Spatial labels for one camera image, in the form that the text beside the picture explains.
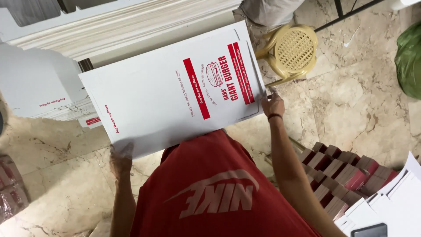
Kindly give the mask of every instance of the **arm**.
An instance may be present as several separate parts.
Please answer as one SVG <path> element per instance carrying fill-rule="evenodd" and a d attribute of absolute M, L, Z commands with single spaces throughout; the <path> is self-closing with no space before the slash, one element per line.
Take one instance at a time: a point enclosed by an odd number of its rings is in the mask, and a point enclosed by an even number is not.
<path fill-rule="evenodd" d="M 262 101 L 265 114 L 283 116 L 285 107 L 279 95 L 272 94 L 270 102 Z M 288 139 L 283 119 L 274 116 L 269 119 L 272 139 L 272 164 L 281 194 L 322 236 L 345 236 L 333 223 L 320 205 L 307 180 L 306 173 Z"/>
<path fill-rule="evenodd" d="M 130 184 L 132 152 L 133 144 L 128 144 L 119 154 L 111 146 L 110 168 L 116 180 L 110 237 L 128 237 L 136 212 L 136 202 Z"/>

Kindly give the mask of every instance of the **red stripe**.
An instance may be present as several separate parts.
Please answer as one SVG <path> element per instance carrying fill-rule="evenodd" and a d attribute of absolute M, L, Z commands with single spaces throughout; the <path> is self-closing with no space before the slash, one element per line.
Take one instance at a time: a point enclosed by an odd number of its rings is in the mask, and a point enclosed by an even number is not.
<path fill-rule="evenodd" d="M 195 92 L 197 103 L 199 104 L 200 111 L 202 112 L 203 119 L 208 119 L 209 115 L 208 107 L 206 106 L 205 99 L 203 98 L 202 90 L 200 89 L 199 82 L 197 81 L 195 70 L 193 69 L 190 58 L 183 60 L 184 66 L 186 67 L 187 75 L 190 78 L 190 82 Z"/>
<path fill-rule="evenodd" d="M 250 84 L 248 82 L 247 72 L 245 71 L 244 62 L 242 61 L 240 48 L 238 47 L 237 42 L 234 43 L 234 50 L 236 52 L 237 60 L 238 60 L 239 65 L 240 65 L 240 71 L 242 72 L 242 79 L 243 79 L 245 88 L 247 90 L 248 98 L 250 99 L 250 103 L 253 103 L 254 102 L 253 92 L 251 91 L 251 87 L 250 87 Z"/>
<path fill-rule="evenodd" d="M 240 89 L 241 89 L 242 97 L 244 98 L 244 103 L 248 105 L 250 104 L 250 102 L 248 101 L 247 92 L 245 91 L 245 86 L 242 81 L 240 68 L 238 67 L 237 58 L 235 57 L 235 52 L 234 52 L 234 48 L 232 47 L 232 44 L 228 45 L 228 51 L 229 51 L 229 54 L 231 55 L 232 64 L 234 65 L 235 74 L 237 75 L 238 83 L 240 84 Z"/>
<path fill-rule="evenodd" d="M 91 124 L 94 124 L 94 123 L 99 122 L 99 121 L 101 121 L 101 119 L 99 117 L 90 118 L 90 119 L 86 120 L 86 124 L 91 125 Z"/>

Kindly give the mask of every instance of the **beige plastic stool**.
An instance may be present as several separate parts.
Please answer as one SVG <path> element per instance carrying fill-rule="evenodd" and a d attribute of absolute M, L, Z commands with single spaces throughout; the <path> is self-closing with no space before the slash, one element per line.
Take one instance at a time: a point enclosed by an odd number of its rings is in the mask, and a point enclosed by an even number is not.
<path fill-rule="evenodd" d="M 316 64 L 316 33 L 309 26 L 283 25 L 263 36 L 269 38 L 266 46 L 255 53 L 256 59 L 265 59 L 282 79 L 265 85 L 275 86 L 307 74 Z"/>

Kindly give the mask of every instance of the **hand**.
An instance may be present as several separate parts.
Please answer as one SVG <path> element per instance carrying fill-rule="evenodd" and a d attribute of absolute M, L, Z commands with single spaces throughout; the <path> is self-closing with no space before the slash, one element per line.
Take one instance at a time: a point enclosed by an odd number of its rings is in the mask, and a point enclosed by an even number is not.
<path fill-rule="evenodd" d="M 269 90 L 272 93 L 268 96 L 269 98 L 271 97 L 271 100 L 268 101 L 267 98 L 263 98 L 261 102 L 264 114 L 269 116 L 270 114 L 277 113 L 281 116 L 284 116 L 284 100 L 278 95 L 275 89 L 269 87 Z"/>
<path fill-rule="evenodd" d="M 133 159 L 133 143 L 127 144 L 121 152 L 116 152 L 113 145 L 111 147 L 111 154 L 109 158 L 109 166 L 111 173 L 119 180 L 123 176 L 130 177 L 130 170 Z"/>

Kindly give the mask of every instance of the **black phone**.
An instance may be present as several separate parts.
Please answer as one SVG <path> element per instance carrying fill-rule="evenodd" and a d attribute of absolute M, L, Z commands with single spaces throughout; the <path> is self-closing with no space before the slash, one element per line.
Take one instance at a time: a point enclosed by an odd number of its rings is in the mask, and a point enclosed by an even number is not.
<path fill-rule="evenodd" d="M 387 225 L 380 223 L 351 231 L 351 237 L 387 237 Z"/>

